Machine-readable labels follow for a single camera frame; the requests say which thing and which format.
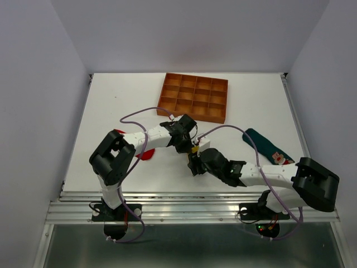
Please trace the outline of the yellow bear sock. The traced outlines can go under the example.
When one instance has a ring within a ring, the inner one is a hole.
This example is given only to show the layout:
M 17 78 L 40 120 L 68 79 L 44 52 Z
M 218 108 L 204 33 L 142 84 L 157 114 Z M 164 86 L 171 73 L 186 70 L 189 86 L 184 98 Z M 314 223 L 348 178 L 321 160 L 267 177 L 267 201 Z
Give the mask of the yellow bear sock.
M 199 146 L 194 146 L 191 148 L 191 153 L 193 155 L 197 155 L 198 150 L 199 150 Z

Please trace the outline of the teal sock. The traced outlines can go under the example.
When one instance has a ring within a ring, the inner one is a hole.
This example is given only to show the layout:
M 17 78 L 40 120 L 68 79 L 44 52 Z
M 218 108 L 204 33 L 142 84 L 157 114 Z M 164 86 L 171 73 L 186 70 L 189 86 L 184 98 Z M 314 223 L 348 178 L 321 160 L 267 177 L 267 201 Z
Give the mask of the teal sock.
M 273 165 L 287 165 L 295 162 L 287 153 L 252 128 L 247 129 L 245 134 L 242 134 L 242 139 L 252 148 L 254 148 L 251 143 L 253 141 L 257 151 Z

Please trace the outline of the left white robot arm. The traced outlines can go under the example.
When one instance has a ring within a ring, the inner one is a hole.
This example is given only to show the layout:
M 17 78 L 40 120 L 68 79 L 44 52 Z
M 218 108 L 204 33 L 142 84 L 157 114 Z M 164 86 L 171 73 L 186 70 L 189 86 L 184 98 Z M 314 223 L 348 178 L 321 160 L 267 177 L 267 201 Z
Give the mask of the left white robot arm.
M 124 214 L 121 183 L 129 174 L 133 158 L 151 149 L 170 146 L 179 154 L 190 152 L 193 148 L 190 132 L 196 126 L 196 121 L 184 114 L 142 132 L 108 132 L 90 156 L 89 163 L 100 181 L 105 214 L 110 219 L 118 220 Z

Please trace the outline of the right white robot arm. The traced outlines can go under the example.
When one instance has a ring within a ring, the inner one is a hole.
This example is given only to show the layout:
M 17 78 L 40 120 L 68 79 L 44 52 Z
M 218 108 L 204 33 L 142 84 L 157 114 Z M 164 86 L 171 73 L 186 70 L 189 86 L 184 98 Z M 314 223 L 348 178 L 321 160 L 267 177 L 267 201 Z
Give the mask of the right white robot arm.
M 286 208 L 309 206 L 322 212 L 333 212 L 339 177 L 309 157 L 296 164 L 263 165 L 228 160 L 215 148 L 188 154 L 188 167 L 194 176 L 209 173 L 231 187 L 272 186 L 257 203 L 257 213 L 269 218 Z

